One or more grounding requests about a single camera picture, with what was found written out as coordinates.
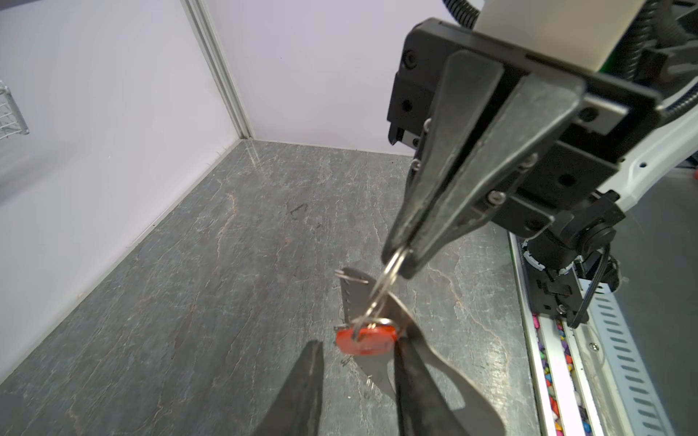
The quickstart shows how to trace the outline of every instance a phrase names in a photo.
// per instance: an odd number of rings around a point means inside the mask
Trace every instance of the metal tool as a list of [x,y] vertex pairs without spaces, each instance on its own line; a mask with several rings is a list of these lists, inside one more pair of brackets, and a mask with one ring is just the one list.
[[[375,299],[371,296],[374,294],[374,289],[378,282],[370,275],[361,272],[354,268],[344,268],[337,271],[337,276],[340,278],[342,292],[342,306],[344,310],[344,321],[347,325],[351,325],[352,321],[366,314],[366,307],[370,306]],[[430,365],[444,373],[455,385],[465,402],[465,407],[454,410],[453,415],[458,422],[463,426],[465,431],[470,435],[504,435],[505,429],[501,418],[487,399],[473,386],[473,383],[454,366],[450,365],[443,357],[439,356],[429,344],[427,344],[424,334],[419,329],[414,321],[410,311],[397,299],[391,292],[385,293],[385,300],[381,304],[380,310],[375,314],[375,317],[391,320],[397,328],[398,345],[396,346],[396,384],[398,384],[398,374],[411,371],[417,371],[419,376],[411,375],[408,380],[413,383],[422,383],[430,385],[431,376],[429,373],[420,372],[421,365]],[[421,360],[415,362],[414,358],[418,356]],[[371,356],[353,356],[352,359],[356,364],[368,375],[371,381],[386,395],[395,400],[399,405],[399,410],[403,410],[403,406],[408,409],[421,407],[419,404],[410,403],[401,405],[400,390],[403,392],[404,398],[411,398],[409,393],[412,392],[414,386],[398,386],[397,392],[390,384],[388,379],[388,363],[393,357],[390,353],[376,354]],[[440,404],[437,398],[434,398],[432,407],[437,407]],[[431,414],[433,410],[424,411],[421,413]]]
[[317,436],[325,362],[322,342],[310,340],[253,436]]
[[354,331],[352,337],[354,340],[359,338],[359,330],[364,325],[366,320],[373,317],[377,312],[380,312],[379,306],[384,302],[385,296],[389,292],[390,287],[395,283],[397,279],[398,271],[402,266],[402,262],[407,258],[409,250],[406,247],[400,247],[395,250],[390,261],[385,265],[383,273],[380,275],[378,281],[374,281],[375,284],[371,288],[371,294],[369,295],[369,304],[367,305],[366,312],[363,315],[357,317],[352,321],[354,326]]

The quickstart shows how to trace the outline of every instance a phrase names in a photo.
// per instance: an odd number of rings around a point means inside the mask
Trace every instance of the black cable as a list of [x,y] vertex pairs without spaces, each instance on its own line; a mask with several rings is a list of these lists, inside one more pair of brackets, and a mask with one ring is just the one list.
[[609,257],[611,256],[611,244],[606,245],[603,248],[603,251],[604,252],[601,254],[601,260],[599,261],[599,266],[596,268],[594,277],[591,279],[589,288],[586,290],[586,294],[584,295],[584,300],[582,300],[581,306],[570,324],[571,329],[576,329],[577,326],[579,326],[579,323],[581,323],[581,318],[586,313],[586,309],[589,307],[589,304],[591,304],[591,299],[594,298],[596,287],[599,285],[599,282],[601,282],[601,277],[603,277],[604,272],[606,271],[606,265],[608,264]]
[[664,121],[664,124],[675,121],[677,118],[693,109],[696,104],[698,104],[698,83],[686,91],[681,98],[669,105],[666,109],[667,119]]
[[443,4],[453,19],[467,29],[472,29],[480,16],[480,11],[468,3],[468,0],[443,0]]
[[654,17],[659,3],[660,0],[647,0],[618,42],[612,54],[614,62],[611,71],[615,76],[628,81],[635,78],[642,50],[652,36]]

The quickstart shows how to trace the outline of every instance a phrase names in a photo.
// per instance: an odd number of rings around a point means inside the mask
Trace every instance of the perforated metal strip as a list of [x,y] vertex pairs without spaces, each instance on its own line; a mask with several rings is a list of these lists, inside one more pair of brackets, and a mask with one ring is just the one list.
[[[587,280],[580,280],[580,283],[582,289],[588,287]],[[594,296],[589,314],[599,335],[601,349],[611,366],[633,432],[636,435],[674,436],[674,429],[638,353],[616,297],[610,293],[606,283],[600,284],[599,292],[607,294]]]

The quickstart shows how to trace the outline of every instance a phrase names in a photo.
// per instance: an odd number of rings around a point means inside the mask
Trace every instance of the wire basket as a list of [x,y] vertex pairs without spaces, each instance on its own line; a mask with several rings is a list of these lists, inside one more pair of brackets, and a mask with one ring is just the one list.
[[26,135],[29,129],[10,89],[0,80],[0,140],[15,133]]

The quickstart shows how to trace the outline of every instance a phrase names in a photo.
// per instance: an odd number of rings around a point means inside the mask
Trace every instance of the screw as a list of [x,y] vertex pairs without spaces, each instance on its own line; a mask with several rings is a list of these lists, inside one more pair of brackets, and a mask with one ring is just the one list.
[[412,50],[407,50],[403,55],[402,55],[402,64],[407,68],[408,70],[412,70],[414,67],[417,66],[417,53],[415,53]]
[[579,113],[579,119],[584,121],[585,123],[590,123],[596,119],[596,117],[599,116],[599,111],[595,107],[585,107],[581,110]]
[[528,168],[534,166],[537,161],[538,153],[533,153],[519,165],[519,168],[521,168],[522,170],[527,170]]
[[537,232],[543,228],[543,223],[538,220],[526,220],[523,225],[525,225],[532,232]]
[[499,190],[491,190],[487,194],[487,201],[494,206],[499,206],[507,201],[507,195]]

